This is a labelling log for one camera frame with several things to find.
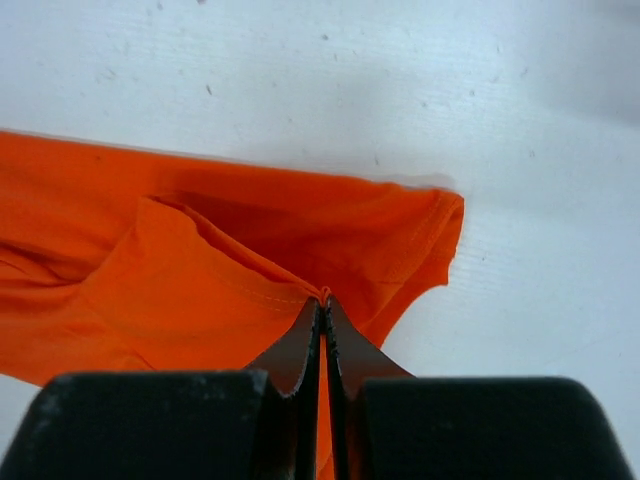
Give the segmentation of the orange t shirt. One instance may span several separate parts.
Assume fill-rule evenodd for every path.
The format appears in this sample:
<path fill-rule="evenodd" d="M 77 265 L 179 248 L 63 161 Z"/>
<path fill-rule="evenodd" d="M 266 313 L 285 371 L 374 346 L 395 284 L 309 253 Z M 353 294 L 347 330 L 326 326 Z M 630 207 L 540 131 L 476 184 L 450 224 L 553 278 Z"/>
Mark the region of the orange t shirt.
<path fill-rule="evenodd" d="M 316 475 L 336 479 L 325 310 L 380 349 L 444 285 L 464 202 L 440 188 L 1 136 L 1 371 L 239 370 L 320 306 Z"/>

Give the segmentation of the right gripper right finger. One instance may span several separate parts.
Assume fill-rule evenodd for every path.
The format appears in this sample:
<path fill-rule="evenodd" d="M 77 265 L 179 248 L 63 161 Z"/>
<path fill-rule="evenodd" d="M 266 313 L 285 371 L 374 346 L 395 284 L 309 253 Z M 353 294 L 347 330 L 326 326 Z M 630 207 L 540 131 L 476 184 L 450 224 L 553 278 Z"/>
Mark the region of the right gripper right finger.
<path fill-rule="evenodd" d="M 416 377 L 325 310 L 339 479 L 629 479 L 596 398 L 564 377 Z"/>

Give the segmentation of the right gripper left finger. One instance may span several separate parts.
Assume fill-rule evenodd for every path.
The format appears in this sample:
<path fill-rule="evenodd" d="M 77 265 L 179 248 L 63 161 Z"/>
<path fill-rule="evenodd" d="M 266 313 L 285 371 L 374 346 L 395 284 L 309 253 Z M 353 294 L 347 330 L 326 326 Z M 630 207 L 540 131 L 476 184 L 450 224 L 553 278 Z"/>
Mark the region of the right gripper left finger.
<path fill-rule="evenodd" d="M 32 401 L 5 479 L 312 479 L 320 306 L 239 370 L 79 373 Z"/>

